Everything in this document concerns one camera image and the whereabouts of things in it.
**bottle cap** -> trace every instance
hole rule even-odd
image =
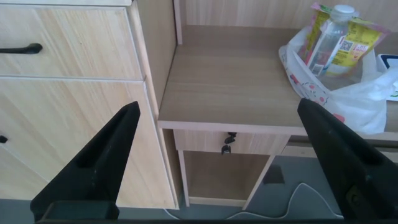
[[[355,8],[348,5],[335,5],[330,13],[330,17],[339,22],[350,21],[355,16]]]

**desk drawer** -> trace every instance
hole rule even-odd
[[[179,151],[221,152],[228,132],[174,130],[175,145]],[[231,143],[231,153],[280,154],[290,136],[276,134],[237,133]]]
[[[0,75],[142,80],[124,7],[0,6]]]

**black drawer handle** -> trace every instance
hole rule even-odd
[[[0,53],[4,54],[38,54],[43,49],[43,46],[38,43],[29,44],[27,47],[18,49],[0,49]]]
[[[6,143],[8,141],[8,138],[5,136],[0,136],[0,143]]]
[[[226,144],[221,148],[221,155],[225,153],[231,153],[230,144],[235,142],[236,133],[228,133],[229,137],[225,139],[224,143]]]

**white cable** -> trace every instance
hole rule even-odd
[[[329,206],[328,202],[325,200],[325,198],[322,197],[322,195],[321,195],[319,192],[317,192],[317,190],[315,190],[314,188],[312,188],[311,186],[309,186],[309,185],[306,184],[306,183],[299,183],[298,186],[296,187],[296,189],[293,191],[292,195],[290,196],[289,202],[288,202],[288,204],[287,204],[287,211],[286,211],[285,215],[282,215],[281,217],[266,217],[266,216],[264,216],[264,215],[258,215],[258,214],[251,213],[251,212],[238,212],[238,213],[236,213],[236,214],[234,214],[234,215],[231,215],[230,217],[226,218],[226,220],[229,220],[229,219],[231,219],[231,218],[234,218],[234,217],[236,217],[236,216],[238,216],[238,215],[242,215],[242,214],[252,215],[252,216],[255,216],[255,217],[267,218],[267,219],[282,219],[282,218],[285,218],[285,217],[289,214],[290,204],[292,203],[292,199],[294,198],[294,195],[296,194],[297,190],[299,189],[299,187],[300,187],[301,185],[307,186],[309,189],[311,189],[312,191],[314,191],[314,192],[323,200],[323,202],[324,202],[324,203],[326,204],[326,206],[328,207],[329,211],[330,211],[332,214],[334,214],[336,218],[344,218],[342,215],[336,214],[336,213],[331,209],[331,207]],[[178,217],[172,215],[169,211],[167,211],[167,209],[164,209],[164,211],[165,211],[168,215],[170,215],[172,218],[174,218],[174,219],[176,219],[176,220],[179,220]]]
[[[176,219],[176,220],[179,220],[179,219],[180,219],[179,217],[176,217],[176,216],[172,215],[169,211],[167,211],[166,208],[163,208],[163,210],[164,210],[170,217],[172,217],[172,218],[174,218],[174,219]]]

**drawer lock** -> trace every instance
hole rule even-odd
[[[229,144],[235,142],[236,133],[228,133],[229,137],[225,139],[224,143],[226,144],[221,148],[221,155],[224,153],[231,153],[231,146]]]

